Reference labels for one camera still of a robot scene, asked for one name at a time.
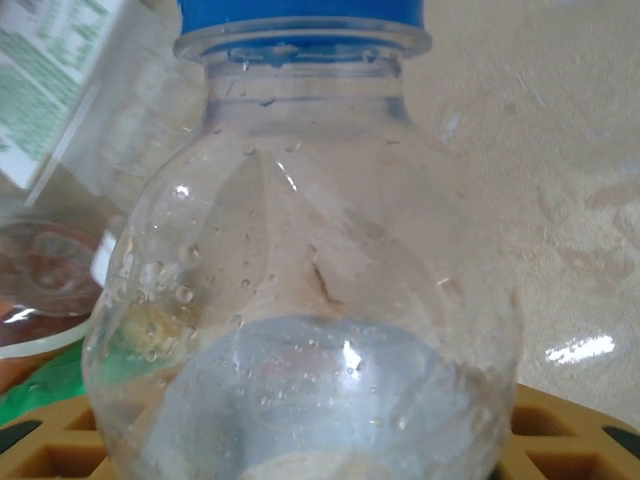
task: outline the green object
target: green object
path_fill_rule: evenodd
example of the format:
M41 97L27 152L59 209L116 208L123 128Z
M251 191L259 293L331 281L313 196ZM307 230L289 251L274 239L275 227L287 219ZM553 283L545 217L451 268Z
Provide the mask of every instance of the green object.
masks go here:
M83 395L81 356L82 342L78 342L10 389L0 404L0 425L36 408Z

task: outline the bottle bottom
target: bottle bottom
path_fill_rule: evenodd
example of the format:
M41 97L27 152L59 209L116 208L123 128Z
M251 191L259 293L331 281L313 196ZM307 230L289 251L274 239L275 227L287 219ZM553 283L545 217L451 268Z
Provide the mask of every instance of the bottle bottom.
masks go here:
M138 460L114 461L125 480L486 473L506 415L480 400L487 382L389 325L262 320L196 354L166 388L154 426L137 433Z

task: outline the jar lid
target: jar lid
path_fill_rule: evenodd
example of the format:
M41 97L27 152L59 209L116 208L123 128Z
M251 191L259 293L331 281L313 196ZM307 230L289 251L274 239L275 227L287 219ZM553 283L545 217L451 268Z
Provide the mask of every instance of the jar lid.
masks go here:
M92 280L96 242L62 225L0 228L0 347L60 334L85 322L100 287Z

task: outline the bottle neck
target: bottle neck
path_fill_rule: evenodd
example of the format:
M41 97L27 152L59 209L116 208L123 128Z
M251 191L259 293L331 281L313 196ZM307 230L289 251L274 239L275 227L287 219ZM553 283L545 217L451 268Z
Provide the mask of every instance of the bottle neck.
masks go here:
M256 116L263 120L290 119L301 110L312 114L311 109L318 114L331 109L334 115L357 110L361 116L391 109L395 116L405 115L402 54L395 49L269 47L210 54L203 64L207 112L216 117L247 106L260 107Z

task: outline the blue bottle cap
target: blue bottle cap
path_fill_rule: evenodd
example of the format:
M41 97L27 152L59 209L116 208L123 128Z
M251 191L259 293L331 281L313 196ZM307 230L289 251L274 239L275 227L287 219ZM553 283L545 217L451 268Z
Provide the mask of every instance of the blue bottle cap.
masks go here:
M247 20L351 17L424 28L423 0L178 0L182 33Z

